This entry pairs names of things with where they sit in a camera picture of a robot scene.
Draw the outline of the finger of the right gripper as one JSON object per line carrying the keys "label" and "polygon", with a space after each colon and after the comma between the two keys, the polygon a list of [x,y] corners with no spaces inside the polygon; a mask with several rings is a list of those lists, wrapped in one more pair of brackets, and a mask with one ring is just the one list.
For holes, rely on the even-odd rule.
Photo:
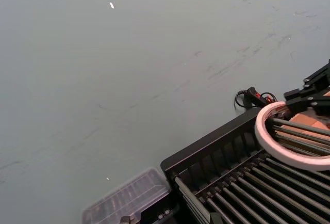
{"label": "finger of the right gripper", "polygon": [[306,97],[319,93],[329,86],[329,62],[310,76],[303,79],[303,88],[294,89],[284,93],[285,100],[297,97]]}
{"label": "finger of the right gripper", "polygon": [[298,114],[312,108],[318,116],[329,116],[329,91],[286,100],[286,106],[292,114]]}

